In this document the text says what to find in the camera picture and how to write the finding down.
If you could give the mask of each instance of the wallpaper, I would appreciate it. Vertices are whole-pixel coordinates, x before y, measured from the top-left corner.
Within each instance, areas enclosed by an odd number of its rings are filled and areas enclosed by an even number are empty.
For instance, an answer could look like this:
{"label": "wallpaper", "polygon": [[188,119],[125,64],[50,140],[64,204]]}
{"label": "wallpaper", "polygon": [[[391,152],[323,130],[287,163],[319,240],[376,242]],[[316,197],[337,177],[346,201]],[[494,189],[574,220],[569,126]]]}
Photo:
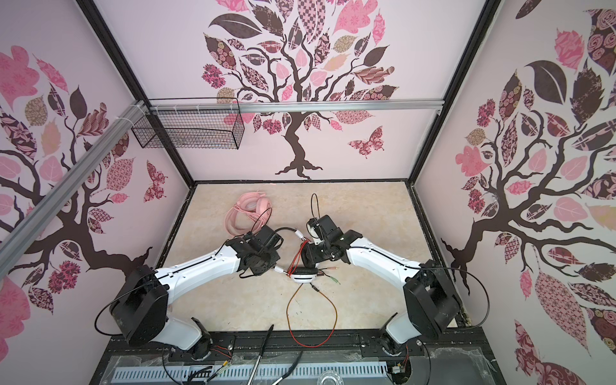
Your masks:
{"label": "wallpaper", "polygon": [[616,375],[611,6],[506,3],[418,182],[508,384]]}
{"label": "wallpaper", "polygon": [[[482,5],[466,3],[209,0],[170,9],[148,2],[140,30],[126,24],[143,8],[139,1],[99,7],[148,96],[269,103],[441,98]],[[456,33],[421,16],[435,12],[438,24]],[[164,58],[143,48],[142,34],[165,47]],[[409,34],[426,38],[403,38]],[[433,116],[434,110],[243,113],[239,151],[180,154],[197,180],[405,178]],[[231,114],[225,123],[234,121]]]}
{"label": "wallpaper", "polygon": [[[37,3],[40,20],[30,6],[0,17],[14,32],[0,39],[1,238],[132,103],[76,4]],[[132,270],[154,263],[186,193],[163,150],[124,135],[0,283],[3,383],[89,381],[108,339],[94,330],[96,313]],[[109,317],[100,327],[117,326]]]}

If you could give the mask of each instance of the pink headphones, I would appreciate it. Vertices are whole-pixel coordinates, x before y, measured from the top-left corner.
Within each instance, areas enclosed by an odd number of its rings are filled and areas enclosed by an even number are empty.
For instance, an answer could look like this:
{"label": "pink headphones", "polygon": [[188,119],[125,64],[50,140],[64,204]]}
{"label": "pink headphones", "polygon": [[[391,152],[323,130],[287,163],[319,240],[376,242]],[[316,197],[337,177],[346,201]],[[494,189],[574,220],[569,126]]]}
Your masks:
{"label": "pink headphones", "polygon": [[237,213],[246,214],[252,221],[255,222],[253,226],[253,233],[258,233],[261,227],[267,223],[272,210],[268,210],[272,207],[272,203],[266,197],[265,193],[250,192],[242,194],[240,199],[231,207],[225,216],[225,229],[227,233],[236,236],[242,235],[250,229],[238,229],[235,226],[237,220]]}

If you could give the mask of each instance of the wire basket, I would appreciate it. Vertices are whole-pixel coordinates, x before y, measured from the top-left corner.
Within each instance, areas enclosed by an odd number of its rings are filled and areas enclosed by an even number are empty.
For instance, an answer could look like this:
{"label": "wire basket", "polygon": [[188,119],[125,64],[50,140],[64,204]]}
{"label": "wire basket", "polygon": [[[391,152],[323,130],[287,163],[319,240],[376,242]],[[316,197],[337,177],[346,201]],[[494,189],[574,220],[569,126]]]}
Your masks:
{"label": "wire basket", "polygon": [[210,109],[206,106],[198,109],[181,106],[164,110],[151,108],[150,113],[144,115],[132,127],[132,133],[137,137],[141,147],[164,147],[155,131],[155,128],[162,128],[169,136],[171,145],[176,148],[239,149],[244,134],[244,122],[241,119],[238,100],[236,98],[199,99],[216,99],[217,103],[227,103],[227,105],[224,108]]}

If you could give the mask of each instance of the metal rod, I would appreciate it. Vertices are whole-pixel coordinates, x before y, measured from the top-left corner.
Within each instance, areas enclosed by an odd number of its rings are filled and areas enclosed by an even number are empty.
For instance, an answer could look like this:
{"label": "metal rod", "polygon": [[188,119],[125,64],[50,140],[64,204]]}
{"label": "metal rod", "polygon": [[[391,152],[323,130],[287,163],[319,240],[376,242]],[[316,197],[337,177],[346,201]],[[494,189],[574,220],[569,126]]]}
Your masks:
{"label": "metal rod", "polygon": [[0,248],[0,279],[23,256],[32,242],[39,236],[56,214],[68,202],[72,194],[87,179],[92,170],[100,164],[124,134],[132,127],[131,122],[143,118],[143,102],[133,105],[116,119],[92,148],[62,177],[62,180],[34,207],[34,210],[9,234]]}
{"label": "metal rod", "polygon": [[[254,112],[300,112],[300,111],[352,111],[352,110],[440,110],[442,99],[394,99],[394,100],[353,100],[347,102],[289,102],[289,103],[241,103],[243,113]],[[228,103],[206,104],[156,104],[150,110],[221,110],[229,109]]]}

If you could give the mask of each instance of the butterfly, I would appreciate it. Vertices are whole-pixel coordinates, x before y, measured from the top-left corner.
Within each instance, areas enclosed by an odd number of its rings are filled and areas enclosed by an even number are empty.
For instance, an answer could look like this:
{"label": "butterfly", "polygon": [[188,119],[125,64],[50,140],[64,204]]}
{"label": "butterfly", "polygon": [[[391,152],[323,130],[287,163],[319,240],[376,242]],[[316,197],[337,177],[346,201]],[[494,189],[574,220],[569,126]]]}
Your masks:
{"label": "butterfly", "polygon": [[165,178],[162,171],[157,171],[156,167],[147,161],[148,174],[150,175],[150,179],[152,180],[152,184],[145,191],[144,202],[151,201],[154,198],[160,199],[164,197],[164,189],[161,185],[164,184]]}
{"label": "butterfly", "polygon": [[372,150],[384,150],[383,140],[381,139],[383,136],[382,128],[383,126],[375,129],[370,135],[368,142],[364,142],[363,140],[353,140],[352,142],[349,142],[349,145],[358,149],[359,153],[368,159],[368,154],[370,154]]}

